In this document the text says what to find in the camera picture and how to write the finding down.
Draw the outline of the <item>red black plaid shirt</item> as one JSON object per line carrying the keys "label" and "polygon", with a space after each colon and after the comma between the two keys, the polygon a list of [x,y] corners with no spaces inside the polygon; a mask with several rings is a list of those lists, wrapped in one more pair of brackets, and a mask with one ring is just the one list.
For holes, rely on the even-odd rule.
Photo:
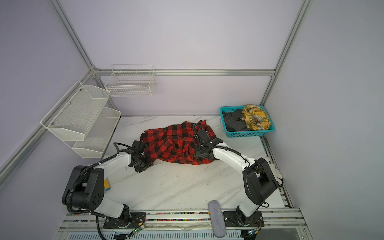
{"label": "red black plaid shirt", "polygon": [[205,130],[212,137],[215,133],[205,120],[198,123],[185,121],[181,124],[170,125],[165,128],[145,130],[140,141],[145,144],[145,153],[152,161],[161,160],[168,163],[184,165],[207,165],[215,161],[214,158],[195,157],[195,131]]}

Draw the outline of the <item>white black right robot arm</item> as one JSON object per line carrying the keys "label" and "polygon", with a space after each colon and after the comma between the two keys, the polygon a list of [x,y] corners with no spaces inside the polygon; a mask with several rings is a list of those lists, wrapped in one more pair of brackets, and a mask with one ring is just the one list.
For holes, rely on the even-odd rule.
{"label": "white black right robot arm", "polygon": [[209,136],[204,130],[196,132],[195,139],[195,157],[220,160],[243,178],[246,197],[236,210],[222,212],[226,227],[263,227],[260,207],[279,188],[279,181],[269,162],[264,158],[249,158],[230,148],[223,140]]}

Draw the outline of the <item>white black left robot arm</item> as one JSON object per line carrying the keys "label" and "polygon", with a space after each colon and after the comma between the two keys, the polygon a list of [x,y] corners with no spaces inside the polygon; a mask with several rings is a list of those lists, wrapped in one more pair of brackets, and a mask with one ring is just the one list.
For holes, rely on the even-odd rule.
{"label": "white black left robot arm", "polygon": [[153,166],[153,161],[145,153],[146,144],[140,141],[134,141],[132,146],[114,143],[114,147],[114,155],[89,166],[73,168],[62,196],[62,204],[70,214],[103,217],[114,227],[126,228],[133,221],[129,207],[105,196],[105,181],[121,169],[134,168],[135,172],[141,173]]}

